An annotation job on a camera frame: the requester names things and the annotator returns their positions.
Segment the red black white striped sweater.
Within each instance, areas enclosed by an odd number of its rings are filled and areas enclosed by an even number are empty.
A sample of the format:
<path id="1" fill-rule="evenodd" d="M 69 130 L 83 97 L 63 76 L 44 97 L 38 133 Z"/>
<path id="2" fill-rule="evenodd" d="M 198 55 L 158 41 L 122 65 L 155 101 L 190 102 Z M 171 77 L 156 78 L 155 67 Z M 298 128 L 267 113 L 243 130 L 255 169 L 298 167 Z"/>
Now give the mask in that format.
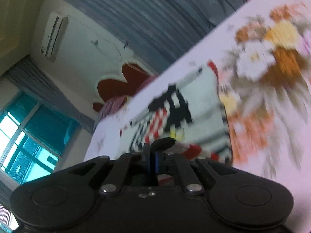
<path id="1" fill-rule="evenodd" d="M 120 149 L 141 155 L 131 166 L 126 184 L 173 184 L 176 167 L 170 153 L 181 154 L 190 162 L 205 157 L 231 165 L 229 125 L 217 87 L 217 67 L 208 62 L 183 79 L 169 84 L 120 128 Z M 176 143 L 160 153 L 160 169 L 152 174 L 142 160 L 143 146 L 168 137 L 175 139 Z"/>

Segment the floral pink bed sheet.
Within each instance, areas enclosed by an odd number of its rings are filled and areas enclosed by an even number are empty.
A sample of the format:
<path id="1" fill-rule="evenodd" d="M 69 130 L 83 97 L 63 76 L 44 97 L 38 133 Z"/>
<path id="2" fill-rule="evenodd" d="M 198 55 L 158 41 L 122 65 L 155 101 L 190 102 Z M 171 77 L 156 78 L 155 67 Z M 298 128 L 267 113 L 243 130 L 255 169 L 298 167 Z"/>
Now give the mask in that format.
<path id="1" fill-rule="evenodd" d="M 250 0 L 129 104 L 97 125 L 85 159 L 126 153 L 120 128 L 169 84 L 208 62 L 218 71 L 233 167 L 287 187 L 287 226 L 310 232 L 310 0 Z"/>

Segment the red white scalloped headboard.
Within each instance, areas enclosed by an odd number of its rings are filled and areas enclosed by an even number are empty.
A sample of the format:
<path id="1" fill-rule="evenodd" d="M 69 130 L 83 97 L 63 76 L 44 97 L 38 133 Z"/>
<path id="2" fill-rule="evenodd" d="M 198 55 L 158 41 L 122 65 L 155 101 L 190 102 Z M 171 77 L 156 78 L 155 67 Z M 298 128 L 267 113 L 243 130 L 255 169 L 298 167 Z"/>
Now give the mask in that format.
<path id="1" fill-rule="evenodd" d="M 145 84 L 157 77 L 157 74 L 148 72 L 143 65 L 136 61 L 126 61 L 121 65 L 118 74 L 102 76 L 95 84 L 98 100 L 94 100 L 92 107 L 97 113 L 108 100 L 114 97 L 133 97 Z"/>

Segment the white wall air conditioner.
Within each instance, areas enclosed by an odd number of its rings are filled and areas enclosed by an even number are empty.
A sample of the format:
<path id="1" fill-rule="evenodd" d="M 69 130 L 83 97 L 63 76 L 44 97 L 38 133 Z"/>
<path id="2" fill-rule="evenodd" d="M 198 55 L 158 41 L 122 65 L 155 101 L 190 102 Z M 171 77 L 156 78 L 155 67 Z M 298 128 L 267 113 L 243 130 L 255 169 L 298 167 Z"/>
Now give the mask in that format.
<path id="1" fill-rule="evenodd" d="M 67 15 L 51 12 L 46 23 L 40 52 L 47 59 L 54 61 L 69 22 Z"/>

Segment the grey window curtain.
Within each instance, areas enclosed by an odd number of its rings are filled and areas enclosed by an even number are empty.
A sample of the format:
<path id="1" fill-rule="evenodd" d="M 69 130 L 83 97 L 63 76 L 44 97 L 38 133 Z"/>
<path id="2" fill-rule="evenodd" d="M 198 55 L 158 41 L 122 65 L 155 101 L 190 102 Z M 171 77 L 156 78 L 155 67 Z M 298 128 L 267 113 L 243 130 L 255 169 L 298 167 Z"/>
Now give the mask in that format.
<path id="1" fill-rule="evenodd" d="M 93 133 L 94 120 L 81 113 L 29 55 L 9 68 L 4 76 L 41 104 L 76 120 L 86 131 Z"/>

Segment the cream cabinet door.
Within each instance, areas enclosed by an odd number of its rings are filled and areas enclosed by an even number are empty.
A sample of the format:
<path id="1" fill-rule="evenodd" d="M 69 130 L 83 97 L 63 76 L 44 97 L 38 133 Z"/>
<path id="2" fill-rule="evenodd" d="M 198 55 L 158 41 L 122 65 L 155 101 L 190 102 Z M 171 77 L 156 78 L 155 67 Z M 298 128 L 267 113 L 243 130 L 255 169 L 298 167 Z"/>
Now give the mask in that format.
<path id="1" fill-rule="evenodd" d="M 43 0 L 1 0 L 1 74 L 30 53 Z"/>

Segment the grey blue curtain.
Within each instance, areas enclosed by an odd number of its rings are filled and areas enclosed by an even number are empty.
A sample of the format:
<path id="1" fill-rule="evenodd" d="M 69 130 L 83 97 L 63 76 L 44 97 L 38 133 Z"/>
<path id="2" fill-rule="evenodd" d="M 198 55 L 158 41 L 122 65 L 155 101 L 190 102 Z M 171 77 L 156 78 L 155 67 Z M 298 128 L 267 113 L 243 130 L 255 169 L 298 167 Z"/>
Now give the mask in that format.
<path id="1" fill-rule="evenodd" d="M 163 72 L 246 0 L 65 0 Z"/>

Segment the teal glass window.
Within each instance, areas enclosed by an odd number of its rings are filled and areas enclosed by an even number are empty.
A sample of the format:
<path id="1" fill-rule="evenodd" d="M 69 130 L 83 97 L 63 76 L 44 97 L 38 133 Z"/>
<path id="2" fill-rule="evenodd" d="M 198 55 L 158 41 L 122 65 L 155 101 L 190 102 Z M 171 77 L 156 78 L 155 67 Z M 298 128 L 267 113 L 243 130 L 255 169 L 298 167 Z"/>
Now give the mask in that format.
<path id="1" fill-rule="evenodd" d="M 1 111 L 1 171 L 20 185 L 51 174 L 79 127 L 18 93 Z"/>

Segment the purple crumpled blanket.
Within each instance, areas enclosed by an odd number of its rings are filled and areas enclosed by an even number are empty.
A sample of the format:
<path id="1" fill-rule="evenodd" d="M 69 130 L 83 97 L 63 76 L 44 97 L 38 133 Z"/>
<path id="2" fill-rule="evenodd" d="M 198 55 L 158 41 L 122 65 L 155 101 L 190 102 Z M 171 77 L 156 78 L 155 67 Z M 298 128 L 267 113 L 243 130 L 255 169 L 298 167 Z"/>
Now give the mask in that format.
<path id="1" fill-rule="evenodd" d="M 103 85 L 107 85 L 113 88 L 111 89 L 111 96 L 105 96 L 104 105 L 99 111 L 98 119 L 102 120 L 107 116 L 115 114 L 117 111 L 125 106 L 125 104 L 129 101 L 130 97 L 136 95 L 139 91 L 149 85 L 157 77 L 157 75 L 150 76 L 138 86 L 134 86 L 134 84 L 128 84 L 114 79 L 106 79 L 100 82 Z"/>

